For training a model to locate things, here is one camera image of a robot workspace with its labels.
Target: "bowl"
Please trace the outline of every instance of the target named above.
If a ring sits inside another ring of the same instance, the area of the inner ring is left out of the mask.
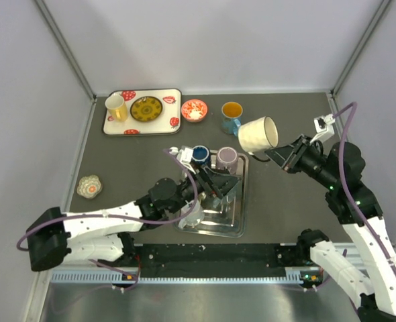
[[[190,99],[184,102],[181,108],[183,117],[191,123],[201,122],[207,112],[207,104],[199,99]]]

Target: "metal tray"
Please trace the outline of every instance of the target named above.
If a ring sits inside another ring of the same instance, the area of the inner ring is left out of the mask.
[[[210,150],[210,153],[211,168],[215,168],[217,151]],[[200,224],[196,225],[195,227],[185,226],[181,229],[178,226],[178,223],[174,223],[175,228],[179,231],[184,231],[187,233],[200,233],[203,235],[214,235],[230,238],[241,237],[245,228],[244,220],[248,184],[248,169],[248,157],[243,153],[239,153],[236,176],[239,176],[242,180],[240,182],[240,186],[237,189],[234,200],[228,204],[221,204],[217,208],[211,208],[206,206],[205,203],[201,203],[204,208],[205,217]]]

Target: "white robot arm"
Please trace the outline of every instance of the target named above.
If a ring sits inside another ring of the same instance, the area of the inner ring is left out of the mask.
[[[134,248],[128,233],[174,223],[191,212],[198,194],[222,199],[240,180],[226,171],[194,164],[188,147],[180,151],[172,149],[170,153],[177,156],[173,158],[188,172],[188,177],[180,183],[169,178],[160,179],[147,195],[110,209],[61,213],[59,207],[55,207],[44,212],[18,242],[18,248],[27,250],[30,255],[31,269],[38,272],[63,262],[114,262],[122,256],[128,257]],[[185,210],[182,216],[168,220],[166,212],[177,213],[183,207],[190,211]],[[24,239],[28,241],[28,249],[20,247]]]
[[[328,272],[350,297],[361,321],[396,321],[396,253],[383,212],[374,194],[360,180],[365,161],[359,148],[348,142],[343,150],[340,143],[334,144],[326,156],[321,142],[333,136],[334,117],[317,117],[314,124],[314,138],[301,135],[292,144],[269,149],[265,154],[284,171],[305,172],[327,188],[328,206],[357,247],[369,277],[351,265],[318,230],[303,231],[298,237],[297,254]],[[343,173],[339,155],[343,155]]]

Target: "glass cup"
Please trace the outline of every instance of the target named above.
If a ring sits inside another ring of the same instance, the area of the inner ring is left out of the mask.
[[[112,95],[105,100],[105,107],[110,115],[118,122],[124,122],[128,118],[125,99],[120,95]]]

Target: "white tray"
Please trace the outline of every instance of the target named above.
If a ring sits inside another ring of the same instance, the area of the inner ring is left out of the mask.
[[[145,91],[116,91],[111,95],[124,95],[128,118],[124,122],[114,121],[109,112],[105,114],[103,131],[109,136],[140,136],[175,133],[180,129],[181,92],[178,89],[154,89]],[[156,97],[162,103],[162,113],[153,121],[140,122],[131,116],[131,105],[142,97]]]

